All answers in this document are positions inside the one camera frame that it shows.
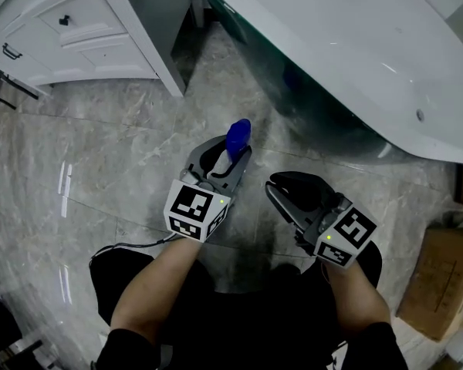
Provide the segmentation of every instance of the forearm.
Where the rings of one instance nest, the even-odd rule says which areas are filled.
[[[183,238],[170,243],[125,288],[111,319],[111,329],[124,328],[157,343],[201,243]]]
[[[355,263],[348,270],[326,264],[336,301],[338,322],[347,337],[356,335],[377,322],[390,323],[386,301]]]

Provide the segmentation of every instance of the cabinet drawer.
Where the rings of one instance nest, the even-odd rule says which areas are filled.
[[[60,45],[126,31],[106,0],[46,0],[30,15],[52,28]]]
[[[30,55],[0,42],[0,69],[26,83],[47,83],[49,70]]]
[[[95,67],[97,78],[157,78],[128,34],[76,42],[63,48],[89,60]]]

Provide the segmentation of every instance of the marble floor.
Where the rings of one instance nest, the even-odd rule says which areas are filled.
[[[39,101],[7,86],[1,93],[19,107],[0,103],[0,295],[26,339],[42,337],[64,368],[89,368],[109,331],[96,312],[91,255],[121,240],[164,237],[163,205],[190,150],[238,119],[252,121],[252,161],[228,219],[200,254],[219,291],[259,289],[277,264],[312,263],[265,196],[274,172],[318,174],[376,216],[378,289],[393,314],[425,227],[463,210],[451,197],[451,164],[353,165],[292,135],[220,25],[211,27],[184,99],[158,81],[124,79],[58,84]],[[66,217],[64,162],[73,166]],[[444,346],[398,318],[394,330],[410,369],[428,368]]]

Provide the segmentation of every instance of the floor tile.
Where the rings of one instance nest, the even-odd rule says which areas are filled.
[[[384,259],[377,290],[386,300],[391,314],[395,314],[407,289],[417,259]]]
[[[201,139],[78,121],[70,197],[108,214],[166,230],[163,209],[174,179]]]
[[[406,155],[401,163],[363,165],[346,162],[336,156],[325,156],[326,162],[341,164],[357,170],[379,174],[394,180],[415,183],[444,193],[454,193],[456,164]]]
[[[174,130],[219,136],[242,118],[252,123],[252,146],[296,155],[309,152],[312,158],[319,158],[274,110],[225,30],[213,25],[184,104],[178,109]]]
[[[6,161],[8,168],[57,190],[60,168],[72,152],[76,123],[51,116],[18,114],[12,129],[15,146]]]
[[[198,260],[206,267],[221,293],[247,293],[265,288],[269,272],[280,264],[302,268],[298,257],[261,254],[221,245],[204,244]]]
[[[182,99],[174,98],[160,80],[105,79],[55,85],[39,102],[25,100],[22,113],[147,127],[171,133]]]
[[[97,314],[89,261],[114,244],[117,220],[72,200],[64,218],[60,195],[24,182],[30,204],[20,219],[0,210],[0,293],[23,334],[42,328],[62,358],[74,355],[68,362],[82,368],[100,353],[97,333],[108,332]]]
[[[436,343],[428,339],[424,339],[419,345],[413,349],[404,351],[403,356],[407,362],[409,370],[421,370],[431,368],[438,361],[444,352],[446,341]]]
[[[18,146],[14,138],[18,119],[18,114],[0,104],[0,163],[13,160],[13,151]]]
[[[449,194],[411,183],[400,182],[396,196],[398,204],[387,257],[416,259],[427,226],[445,211],[462,208]]]
[[[393,181],[376,174],[326,163],[326,182],[336,192],[362,203],[378,221],[384,220],[394,201]]]
[[[0,209],[15,218],[22,217],[28,203],[25,193],[26,178],[17,170],[0,164]]]

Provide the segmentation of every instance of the black drawer knob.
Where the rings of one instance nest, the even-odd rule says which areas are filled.
[[[70,17],[65,15],[63,18],[59,19],[59,25],[68,26]]]

